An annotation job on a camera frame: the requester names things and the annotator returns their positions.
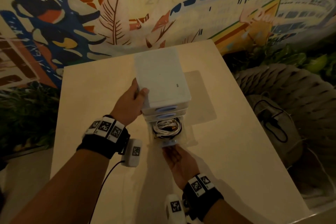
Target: wrist strap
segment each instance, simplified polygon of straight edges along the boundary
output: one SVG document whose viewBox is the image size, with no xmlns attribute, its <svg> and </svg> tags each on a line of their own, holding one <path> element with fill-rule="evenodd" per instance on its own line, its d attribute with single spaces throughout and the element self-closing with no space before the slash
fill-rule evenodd
<svg viewBox="0 0 336 224">
<path fill-rule="evenodd" d="M 127 129 L 111 115 L 96 119 L 86 130 L 77 150 L 86 149 L 111 159 L 115 152 L 122 153 L 130 135 Z"/>
<path fill-rule="evenodd" d="M 191 211 L 203 221 L 210 208 L 219 200 L 224 199 L 205 174 L 191 178 L 183 190 Z"/>
</svg>

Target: blue drawer handle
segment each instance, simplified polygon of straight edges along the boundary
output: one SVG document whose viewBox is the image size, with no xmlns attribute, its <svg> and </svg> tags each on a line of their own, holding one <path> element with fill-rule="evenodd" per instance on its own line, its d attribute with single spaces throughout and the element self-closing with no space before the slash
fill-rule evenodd
<svg viewBox="0 0 336 224">
<path fill-rule="evenodd" d="M 177 108 L 177 105 L 165 106 L 155 109 L 156 112 L 169 112 Z"/>
<path fill-rule="evenodd" d="M 164 119 L 164 118 L 169 118 L 171 116 L 174 116 L 176 115 L 176 113 L 166 113 L 166 114 L 163 114 L 163 115 L 158 115 L 156 116 L 157 119 Z"/>
</svg>

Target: hand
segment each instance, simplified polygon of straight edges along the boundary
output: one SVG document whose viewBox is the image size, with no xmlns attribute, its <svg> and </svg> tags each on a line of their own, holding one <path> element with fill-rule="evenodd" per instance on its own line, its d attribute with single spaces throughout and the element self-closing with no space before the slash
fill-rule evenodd
<svg viewBox="0 0 336 224">
<path fill-rule="evenodd" d="M 149 90 L 143 88 L 138 94 L 138 83 L 134 78 L 129 89 L 118 99 L 110 115 L 124 126 L 131 124 L 141 115 L 141 108 Z"/>
<path fill-rule="evenodd" d="M 176 185 L 183 190 L 188 181 L 200 173 L 196 160 L 178 144 L 162 150 Z"/>
</svg>

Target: tabletop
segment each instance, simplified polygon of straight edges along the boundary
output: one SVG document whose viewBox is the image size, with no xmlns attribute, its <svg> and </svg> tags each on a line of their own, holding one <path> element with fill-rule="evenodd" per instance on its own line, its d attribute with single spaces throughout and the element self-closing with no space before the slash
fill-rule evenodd
<svg viewBox="0 0 336 224">
<path fill-rule="evenodd" d="M 310 215 L 300 193 L 211 40 L 175 46 L 191 93 L 180 144 L 225 200 L 254 223 L 288 223 Z M 70 159 L 92 121 L 108 114 L 135 77 L 133 55 L 65 67 L 51 177 Z M 141 139 L 139 166 L 117 166 L 92 223 L 166 223 L 174 184 L 142 116 L 127 127 Z M 110 168 L 120 160 L 115 154 Z"/>
</svg>

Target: foliage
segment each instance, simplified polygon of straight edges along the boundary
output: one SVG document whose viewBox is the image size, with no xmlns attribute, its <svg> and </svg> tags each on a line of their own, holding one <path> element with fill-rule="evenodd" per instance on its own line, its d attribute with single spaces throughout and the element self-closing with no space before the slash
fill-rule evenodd
<svg viewBox="0 0 336 224">
<path fill-rule="evenodd" d="M 272 48 L 272 42 L 265 46 L 254 46 L 252 52 L 242 51 L 223 56 L 232 73 L 248 68 L 282 63 L 293 65 L 318 74 L 326 82 L 336 85 L 336 35 L 331 35 L 314 45 L 294 49 L 287 44 L 283 49 Z"/>
<path fill-rule="evenodd" d="M 38 82 L 0 94 L 0 156 L 52 146 L 59 99 L 58 89 Z"/>
</svg>

